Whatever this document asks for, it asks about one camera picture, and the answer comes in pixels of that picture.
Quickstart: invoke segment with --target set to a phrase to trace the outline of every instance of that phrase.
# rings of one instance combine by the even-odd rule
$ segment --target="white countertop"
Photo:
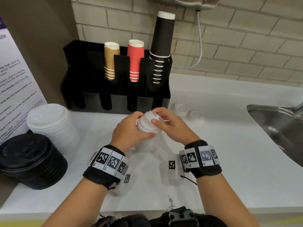
[[[248,104],[295,106],[303,100],[303,89],[180,74],[171,74],[170,86],[170,106],[183,103],[204,115],[202,125],[187,118],[184,121],[215,147],[224,176],[245,206],[260,212],[303,207],[303,168],[275,145],[246,110]],[[66,155],[65,176],[44,190],[18,184],[0,208],[0,215],[52,213],[82,179],[93,152],[110,142],[112,130],[125,115],[71,112],[71,117],[82,141],[77,150]],[[134,184],[126,195],[108,194],[101,211],[166,210],[168,195],[176,207],[202,210],[195,184],[168,179],[168,154],[183,148],[163,134],[151,153],[129,150],[126,156]],[[189,173],[186,176],[194,179]]]

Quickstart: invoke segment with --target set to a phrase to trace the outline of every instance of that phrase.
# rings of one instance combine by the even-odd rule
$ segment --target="stack of white lids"
[[[80,144],[69,111],[59,104],[50,103],[34,108],[28,113],[26,123],[33,133],[48,137],[62,154],[72,152]]]

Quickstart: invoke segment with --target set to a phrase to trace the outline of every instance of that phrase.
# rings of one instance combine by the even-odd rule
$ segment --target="sink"
[[[247,111],[278,147],[303,167],[303,120],[287,108],[248,105]]]

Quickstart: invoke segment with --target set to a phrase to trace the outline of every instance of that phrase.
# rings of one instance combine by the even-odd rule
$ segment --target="brick wall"
[[[146,0],[71,0],[81,40],[139,39],[150,49],[159,10],[176,14],[173,67],[199,57],[195,11]],[[303,0],[221,0],[200,13],[201,62],[182,74],[303,87]]]

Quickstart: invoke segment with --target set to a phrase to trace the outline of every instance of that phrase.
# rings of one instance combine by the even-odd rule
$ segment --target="stack of black lids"
[[[66,170],[66,159],[44,135],[26,133],[0,146],[0,172],[32,189],[54,185]]]

